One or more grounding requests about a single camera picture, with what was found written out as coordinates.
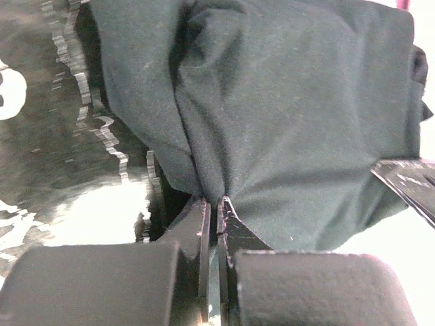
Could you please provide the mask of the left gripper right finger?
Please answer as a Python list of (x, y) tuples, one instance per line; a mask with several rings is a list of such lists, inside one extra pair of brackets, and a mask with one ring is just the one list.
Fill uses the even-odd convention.
[(239, 324), (235, 254), (240, 250), (270, 251), (271, 248), (239, 219), (230, 198), (224, 196), (217, 209), (217, 254), (223, 326)]

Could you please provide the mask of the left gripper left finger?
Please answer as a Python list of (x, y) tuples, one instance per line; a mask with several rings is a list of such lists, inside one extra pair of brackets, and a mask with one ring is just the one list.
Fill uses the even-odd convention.
[(177, 310), (172, 325), (205, 325), (209, 321), (211, 207), (203, 198), (189, 199), (158, 242), (176, 241), (184, 261), (177, 266)]

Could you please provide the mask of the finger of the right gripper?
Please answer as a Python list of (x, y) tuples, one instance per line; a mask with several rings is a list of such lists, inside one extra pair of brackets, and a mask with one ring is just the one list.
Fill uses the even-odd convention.
[(434, 161), (380, 160), (370, 171), (434, 228)]

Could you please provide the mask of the black t shirt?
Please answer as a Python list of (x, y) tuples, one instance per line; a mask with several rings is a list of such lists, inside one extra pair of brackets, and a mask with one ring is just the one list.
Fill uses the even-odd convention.
[(370, 171), (418, 158), (428, 66), (369, 1), (91, 1), (110, 109), (169, 184), (274, 249), (330, 250), (406, 208)]

